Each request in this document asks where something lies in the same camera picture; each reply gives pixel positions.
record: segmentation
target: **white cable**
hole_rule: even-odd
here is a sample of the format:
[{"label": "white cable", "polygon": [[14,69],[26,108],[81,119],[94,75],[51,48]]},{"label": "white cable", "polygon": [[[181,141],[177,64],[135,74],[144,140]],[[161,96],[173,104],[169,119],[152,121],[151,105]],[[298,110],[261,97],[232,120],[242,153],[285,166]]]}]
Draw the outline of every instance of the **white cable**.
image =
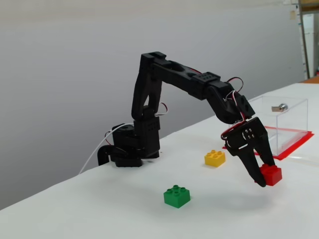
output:
[{"label": "white cable", "polygon": [[160,102],[160,104],[162,104],[162,105],[165,106],[166,112],[165,112],[165,113],[161,113],[161,114],[157,113],[157,114],[155,114],[155,116],[164,116],[164,115],[166,115],[166,114],[168,113],[168,107],[167,107],[167,105],[166,105],[164,102]]},{"label": "white cable", "polygon": [[126,125],[133,125],[133,123],[125,123],[120,125],[119,127],[116,127],[114,130],[110,131],[109,134],[107,136],[104,137],[104,139],[99,143],[99,145],[96,147],[96,149],[92,152],[92,154],[90,155],[90,157],[88,158],[88,160],[86,160],[85,164],[83,165],[82,169],[80,170],[79,174],[80,175],[84,168],[86,167],[86,165],[88,164],[88,162],[90,161],[90,159],[92,158],[93,154],[95,153],[96,150],[98,150],[98,148],[101,146],[101,144],[104,142],[104,140],[106,140],[114,131],[118,130],[119,128],[126,126]]}]

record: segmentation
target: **robotic arm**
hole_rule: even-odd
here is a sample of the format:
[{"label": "robotic arm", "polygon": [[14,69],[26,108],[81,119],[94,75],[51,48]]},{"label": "robotic arm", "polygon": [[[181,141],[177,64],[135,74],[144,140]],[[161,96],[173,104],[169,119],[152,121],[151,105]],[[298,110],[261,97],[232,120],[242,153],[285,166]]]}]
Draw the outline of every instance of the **robotic arm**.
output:
[{"label": "robotic arm", "polygon": [[99,165],[111,160],[118,167],[139,167],[142,158],[159,157],[160,120],[156,113],[160,104],[162,82],[174,85],[189,95],[207,100],[219,120],[234,124],[221,138],[233,156],[238,156],[249,175],[262,187],[266,181],[255,158],[254,149],[262,161],[275,165],[268,142],[268,134],[245,96],[228,82],[211,72],[200,72],[177,62],[167,61],[160,52],[141,56],[139,75],[135,84],[132,105],[134,126],[126,125],[113,133],[114,145],[102,146],[98,151]]}]

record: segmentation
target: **gray wall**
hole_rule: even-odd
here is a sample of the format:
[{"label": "gray wall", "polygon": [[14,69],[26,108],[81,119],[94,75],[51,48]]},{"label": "gray wall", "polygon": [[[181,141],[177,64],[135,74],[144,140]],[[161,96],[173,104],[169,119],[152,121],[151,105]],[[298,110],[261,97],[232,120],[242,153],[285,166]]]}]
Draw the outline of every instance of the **gray wall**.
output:
[{"label": "gray wall", "polygon": [[[223,80],[240,76],[248,98],[303,79],[293,6],[96,2],[96,15],[91,7],[2,16],[0,209],[75,176],[106,131],[132,122],[141,53],[161,51]],[[213,115],[207,102],[166,84],[161,100],[170,110],[161,136]]]}]

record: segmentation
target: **transparent box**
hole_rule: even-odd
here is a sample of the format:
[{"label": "transparent box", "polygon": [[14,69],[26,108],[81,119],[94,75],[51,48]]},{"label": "transparent box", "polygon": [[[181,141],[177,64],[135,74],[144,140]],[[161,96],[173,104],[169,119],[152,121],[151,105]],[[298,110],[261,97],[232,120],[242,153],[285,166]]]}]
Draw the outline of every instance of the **transparent box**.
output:
[{"label": "transparent box", "polygon": [[[274,156],[280,155],[308,133],[308,99],[260,96],[249,101],[268,132]],[[288,105],[283,112],[272,107]]]}]

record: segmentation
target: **red wire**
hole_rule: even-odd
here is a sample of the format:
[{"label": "red wire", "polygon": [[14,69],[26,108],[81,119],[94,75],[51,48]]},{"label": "red wire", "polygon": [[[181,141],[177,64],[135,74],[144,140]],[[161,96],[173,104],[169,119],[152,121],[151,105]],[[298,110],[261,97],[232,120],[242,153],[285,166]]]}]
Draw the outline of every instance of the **red wire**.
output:
[{"label": "red wire", "polygon": [[[232,95],[233,95],[232,98],[233,98],[233,100],[234,100],[236,106],[238,106],[238,105],[237,105],[237,102],[236,102],[236,99],[235,99],[235,91],[233,92]],[[240,121],[240,122],[238,122],[238,123],[236,123],[236,124],[234,124],[234,125],[233,125],[232,127],[230,127],[229,129],[225,130],[225,131],[221,134],[221,136],[220,136],[222,140],[226,140],[226,139],[223,137],[226,133],[232,131],[234,128],[238,127],[239,125],[241,125],[242,123],[245,122],[245,116],[244,116],[244,114],[243,114],[242,112],[240,112],[240,115],[241,115],[241,117],[243,118],[243,120]]]},{"label": "red wire", "polygon": [[165,103],[163,103],[163,102],[161,102],[161,104],[165,106],[165,108],[166,108],[166,112],[167,112],[167,111],[168,111],[168,107],[167,107],[167,105],[166,105]]},{"label": "red wire", "polygon": [[241,83],[242,83],[241,88],[240,88],[239,90],[237,90],[237,92],[240,92],[241,89],[244,87],[244,81],[243,81],[241,78],[239,78],[239,77],[233,77],[233,78],[230,78],[227,82],[229,83],[229,82],[231,82],[232,80],[236,80],[236,79],[239,79],[239,80],[241,81]]},{"label": "red wire", "polygon": [[165,112],[164,114],[155,114],[155,116],[163,116],[163,115],[167,114],[167,112],[168,112],[168,107],[167,107],[167,105],[166,105],[165,103],[163,103],[163,102],[161,102],[161,104],[165,106],[166,112]]},{"label": "red wire", "polygon": [[109,145],[111,145],[110,142],[108,142],[108,139],[107,139],[107,138],[105,139],[105,141],[106,141]]},{"label": "red wire", "polygon": [[191,69],[192,71],[195,71],[195,72],[201,74],[201,72],[199,72],[199,71],[197,71],[197,70],[195,70],[195,69],[193,69],[193,68],[190,68],[190,67],[189,67],[189,69]]}]

